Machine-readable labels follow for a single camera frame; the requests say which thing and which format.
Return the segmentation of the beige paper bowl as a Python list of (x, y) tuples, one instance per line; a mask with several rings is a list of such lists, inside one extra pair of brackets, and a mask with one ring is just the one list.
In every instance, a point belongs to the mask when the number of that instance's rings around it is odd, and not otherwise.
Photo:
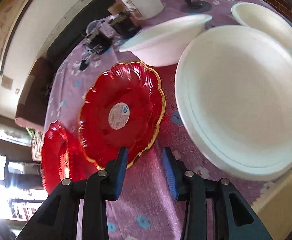
[(252, 204), (273, 239), (292, 235), (292, 170)]

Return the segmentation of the large white foam bowl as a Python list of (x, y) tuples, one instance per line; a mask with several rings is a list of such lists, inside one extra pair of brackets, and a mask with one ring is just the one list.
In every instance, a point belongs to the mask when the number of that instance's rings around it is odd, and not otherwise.
[(268, 181), (292, 168), (292, 55), (254, 28), (224, 25), (196, 37), (176, 69), (182, 122), (216, 167)]

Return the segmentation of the red plate with label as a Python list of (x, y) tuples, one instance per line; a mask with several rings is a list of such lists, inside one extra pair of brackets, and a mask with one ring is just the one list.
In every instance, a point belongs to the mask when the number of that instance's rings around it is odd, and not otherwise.
[(100, 74), (79, 113), (78, 138), (85, 159), (101, 170), (121, 147), (127, 167), (154, 144), (166, 99), (158, 73), (141, 61), (119, 62)]

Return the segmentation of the red plate gold lettering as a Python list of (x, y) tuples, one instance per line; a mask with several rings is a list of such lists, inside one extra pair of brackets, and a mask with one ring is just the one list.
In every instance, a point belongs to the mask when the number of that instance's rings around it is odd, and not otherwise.
[(94, 163), (84, 156), (84, 149), (78, 138), (56, 120), (49, 125), (42, 147), (43, 187), (51, 194), (66, 178), (80, 181), (97, 171)]

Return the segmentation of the purple floral tablecloth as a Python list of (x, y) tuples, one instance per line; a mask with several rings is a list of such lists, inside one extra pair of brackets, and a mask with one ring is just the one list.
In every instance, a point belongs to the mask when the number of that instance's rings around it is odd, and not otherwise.
[[(155, 18), (147, 20), (145, 28), (162, 23), (185, 14), (178, 11), (181, 3), (177, 0), (161, 0), (165, 9)], [(206, 25), (207, 29), (237, 24), (230, 9), (240, 2), (263, 5), (280, 16), (292, 26), (288, 18), (277, 7), (263, 0), (206, 0), (212, 3), (208, 14), (213, 19)], [(110, 27), (110, 17), (105, 18), (101, 30), (113, 37), (113, 45), (102, 56), (90, 57), (89, 66), (81, 71), (81, 60), (88, 52), (80, 42), (61, 63), (49, 96), (44, 131), (55, 120), (59, 120), (66, 129), (78, 135), (79, 112), (85, 95), (100, 74), (118, 62), (135, 61), (132, 53), (120, 53), (118, 48), (126, 40)], [(162, 81), (162, 90), (166, 98), (165, 115), (160, 123), (160, 130), (152, 148), (137, 160), (125, 174), (122, 194), (115, 202), (106, 202), (106, 214), (109, 239), (180, 239), (183, 226), (185, 202), (175, 202), (167, 187), (161, 161), (162, 149), (169, 146), (176, 159), (184, 161), (187, 168), (202, 178), (219, 180), (227, 177), (240, 191), (249, 204), (263, 205), (271, 194), (280, 186), (281, 179), (272, 181), (245, 181), (229, 176), (215, 167), (194, 145), (177, 111), (174, 82), (176, 65), (153, 68)]]

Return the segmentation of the small black adapter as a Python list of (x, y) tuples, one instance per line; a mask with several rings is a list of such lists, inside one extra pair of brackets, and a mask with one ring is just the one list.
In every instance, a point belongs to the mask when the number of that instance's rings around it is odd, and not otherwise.
[(81, 64), (80, 64), (80, 67), (79, 67), (79, 70), (80, 71), (84, 71), (88, 66), (89, 66), (89, 61), (82, 60)]

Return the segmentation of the small white foam bowl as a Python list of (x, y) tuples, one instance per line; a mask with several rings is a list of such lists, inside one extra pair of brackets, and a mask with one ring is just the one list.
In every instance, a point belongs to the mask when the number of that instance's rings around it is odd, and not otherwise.
[(272, 10), (255, 3), (237, 3), (231, 7), (240, 24), (258, 29), (280, 42), (292, 54), (292, 26)]

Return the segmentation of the black phone stand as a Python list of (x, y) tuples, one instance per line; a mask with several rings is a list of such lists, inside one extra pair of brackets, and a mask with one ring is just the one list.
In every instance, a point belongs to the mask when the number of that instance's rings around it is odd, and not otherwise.
[(212, 5), (202, 0), (184, 0), (181, 11), (186, 13), (200, 14), (211, 10)]

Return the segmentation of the black sofa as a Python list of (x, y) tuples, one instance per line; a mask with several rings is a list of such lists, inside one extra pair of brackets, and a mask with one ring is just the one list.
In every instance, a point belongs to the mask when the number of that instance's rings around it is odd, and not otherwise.
[(53, 29), (53, 36), (45, 44), (49, 45), (46, 59), (58, 68), (86, 35), (86, 28), (94, 20), (102, 20), (110, 15), (108, 8), (115, 0), (79, 0), (64, 15)]

